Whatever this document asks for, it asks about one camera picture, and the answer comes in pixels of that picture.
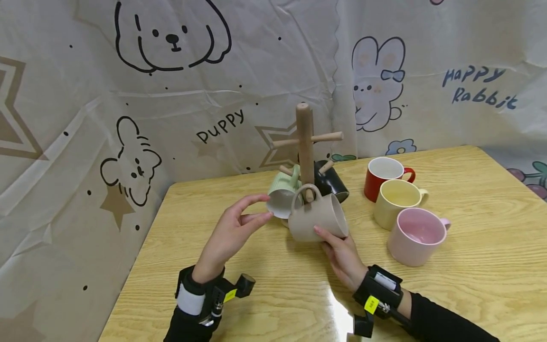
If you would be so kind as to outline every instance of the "yellow mug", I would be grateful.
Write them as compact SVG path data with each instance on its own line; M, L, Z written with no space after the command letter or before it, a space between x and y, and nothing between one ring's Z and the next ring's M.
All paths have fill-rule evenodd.
M423 205L428 198L427 190L402 179L385 181L374 207L374 220L380 227L391 230L401 210Z

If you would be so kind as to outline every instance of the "cartoon bunny drawing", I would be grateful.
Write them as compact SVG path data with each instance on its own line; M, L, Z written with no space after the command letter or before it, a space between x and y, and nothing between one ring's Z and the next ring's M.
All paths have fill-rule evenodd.
M232 46L228 23L211 0L176 1L171 7L119 0L114 26L118 56L143 73L217 64Z
M353 99L357 131L375 132L401 116L392 107L403 92L405 44L392 37L380 47L374 37L360 39L353 48Z

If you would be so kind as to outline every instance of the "blue flower drawing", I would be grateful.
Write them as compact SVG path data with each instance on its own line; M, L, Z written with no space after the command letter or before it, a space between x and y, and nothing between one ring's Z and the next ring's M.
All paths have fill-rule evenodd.
M416 145L414 145L414 139L405 139L402 141L394 140L389 143L386 155L415 152L416 150L417 148Z

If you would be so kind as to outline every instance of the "wooden mug tree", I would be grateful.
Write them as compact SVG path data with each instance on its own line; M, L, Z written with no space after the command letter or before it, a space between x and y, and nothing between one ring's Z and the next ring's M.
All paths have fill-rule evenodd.
M321 135L313 135L313 113L306 102L299 103L296 106L296 131L298 139L288 139L273 142L273 148L279 148L288 145L298 145L298 155L300 162L300 180L302 184L314 184L314 170L313 170L313 143L319 141L339 141L344 139L342 132L333 132ZM334 162L329 160L323 167L319 169L320 173L325 173L328 169L333 167ZM280 171L290 176L293 175L293 171L280 166ZM304 201L313 201L313 191L307 189L304 194Z

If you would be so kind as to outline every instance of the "light green mug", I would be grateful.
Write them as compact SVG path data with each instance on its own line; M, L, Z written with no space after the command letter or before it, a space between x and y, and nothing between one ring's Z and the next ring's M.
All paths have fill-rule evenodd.
M298 164L293 167L293 175L289 176L280 172L273 179L268 195L270 200L266 203L266 207L275 217L289 218L290 205L293 201L294 194L302 186L302 182L298 180L300 175L300 166ZM302 196L298 195L295 207L299 208L303 204Z

